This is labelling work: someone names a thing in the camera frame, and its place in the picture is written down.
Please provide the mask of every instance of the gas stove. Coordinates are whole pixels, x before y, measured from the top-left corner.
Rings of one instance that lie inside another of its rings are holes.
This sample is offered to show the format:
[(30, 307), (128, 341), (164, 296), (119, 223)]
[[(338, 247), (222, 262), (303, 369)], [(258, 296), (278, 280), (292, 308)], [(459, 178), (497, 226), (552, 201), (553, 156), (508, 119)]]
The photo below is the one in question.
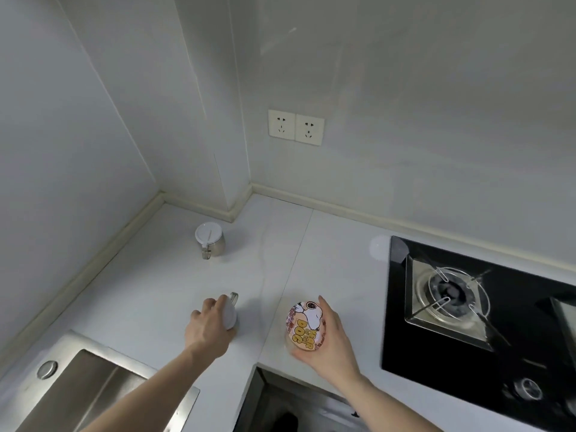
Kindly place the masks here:
[(381, 367), (576, 430), (576, 287), (392, 237)]

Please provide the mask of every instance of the snoopy cartoon print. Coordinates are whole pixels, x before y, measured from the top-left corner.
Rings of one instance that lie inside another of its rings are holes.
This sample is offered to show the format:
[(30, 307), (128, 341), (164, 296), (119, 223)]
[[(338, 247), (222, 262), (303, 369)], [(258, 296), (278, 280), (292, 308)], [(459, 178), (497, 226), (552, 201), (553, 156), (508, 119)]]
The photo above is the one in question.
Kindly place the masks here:
[(311, 330), (317, 331), (320, 329), (320, 319), (322, 318), (322, 309), (320, 306), (314, 302), (306, 302), (304, 305), (300, 302), (294, 307), (294, 310), (304, 314)]

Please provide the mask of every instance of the electrical outlet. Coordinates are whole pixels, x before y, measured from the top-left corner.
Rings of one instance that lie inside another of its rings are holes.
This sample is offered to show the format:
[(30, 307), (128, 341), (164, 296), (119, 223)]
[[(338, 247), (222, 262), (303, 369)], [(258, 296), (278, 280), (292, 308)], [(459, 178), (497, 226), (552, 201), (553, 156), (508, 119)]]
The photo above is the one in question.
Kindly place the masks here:
[(298, 142), (305, 142), (315, 146), (322, 145), (324, 136), (324, 119), (296, 115), (296, 136)]
[(268, 133), (271, 137), (294, 139), (294, 121), (296, 114), (268, 110)]

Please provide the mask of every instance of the snoopy can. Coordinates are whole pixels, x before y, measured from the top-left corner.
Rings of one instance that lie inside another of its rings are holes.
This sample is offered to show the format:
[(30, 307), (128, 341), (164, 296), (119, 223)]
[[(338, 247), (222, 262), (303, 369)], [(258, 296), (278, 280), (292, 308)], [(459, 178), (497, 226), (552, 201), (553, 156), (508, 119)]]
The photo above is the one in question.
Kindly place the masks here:
[(326, 335), (322, 308), (316, 302), (300, 302), (292, 306), (286, 317), (286, 347), (307, 351), (320, 348)]

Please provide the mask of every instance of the kitchen countertop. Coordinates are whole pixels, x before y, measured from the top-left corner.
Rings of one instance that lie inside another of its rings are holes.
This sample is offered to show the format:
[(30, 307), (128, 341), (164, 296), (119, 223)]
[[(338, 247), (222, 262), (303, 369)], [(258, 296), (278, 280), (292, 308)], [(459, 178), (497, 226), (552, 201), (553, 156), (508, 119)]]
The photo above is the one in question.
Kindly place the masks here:
[[(184, 427), (232, 431), (255, 363), (337, 393), (284, 348), (290, 307), (321, 294), (340, 314), (362, 372), (446, 432), (537, 430), (380, 369), (392, 232), (253, 195), (233, 224), (216, 220), (226, 237), (226, 254), (205, 261), (194, 239), (204, 221), (215, 220), (164, 205), (0, 381), (0, 402), (70, 329), (159, 369), (182, 350), (191, 311), (206, 297), (235, 291), (240, 330), (227, 354), (195, 383), (200, 394)], [(385, 243), (384, 261), (369, 252), (378, 236)], [(551, 273), (485, 250), (403, 236), (573, 280), (573, 274)], [(422, 352), (423, 361), (428, 354), (433, 352)]]

